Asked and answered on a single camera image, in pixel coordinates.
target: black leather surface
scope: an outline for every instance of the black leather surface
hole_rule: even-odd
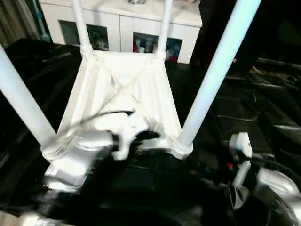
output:
[[[20,40],[7,49],[7,54],[57,129],[81,62],[79,48]],[[166,63],[166,70],[183,125],[206,70],[174,63]],[[223,225],[235,225],[233,213],[229,212],[227,189],[211,187],[198,178],[213,180],[217,177],[218,153],[227,145],[230,136],[238,132],[249,133],[255,153],[272,155],[301,173],[300,97],[298,83],[288,87],[282,80],[269,78],[267,81],[261,75],[246,75],[232,68],[198,132],[194,152],[187,160],[179,161],[164,154],[135,157],[122,167],[113,165],[112,169],[121,170],[110,170],[99,179],[100,187],[106,184],[105,189],[92,195],[97,202],[87,205],[97,208],[72,212],[68,215],[69,222],[79,224],[86,219],[83,216],[93,215],[88,225],[94,220],[104,225],[160,222],[216,225],[221,219]],[[3,96],[0,106],[0,209],[18,215],[33,204],[32,197],[40,189],[48,163]],[[248,211],[262,216],[240,224]],[[264,225],[264,211],[262,203],[251,200],[240,211],[237,224]]]

